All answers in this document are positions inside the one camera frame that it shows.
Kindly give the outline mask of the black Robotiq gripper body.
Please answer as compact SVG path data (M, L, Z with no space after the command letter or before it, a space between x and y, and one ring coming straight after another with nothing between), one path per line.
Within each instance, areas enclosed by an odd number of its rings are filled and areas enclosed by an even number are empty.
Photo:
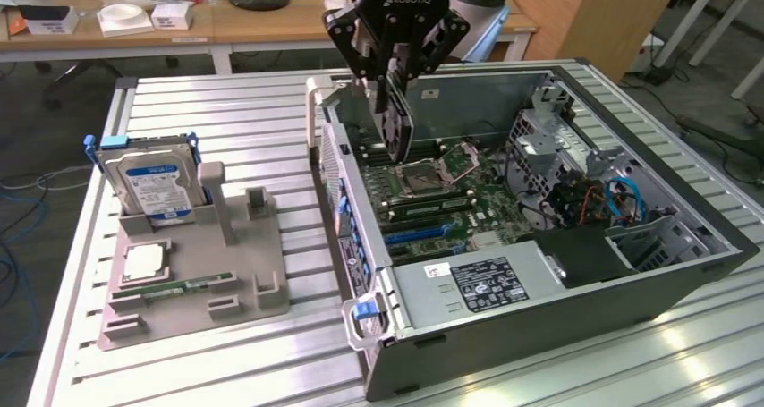
M422 17L426 24L450 15L449 0L352 0L352 7L352 18L372 28L381 28L389 15L404 22Z

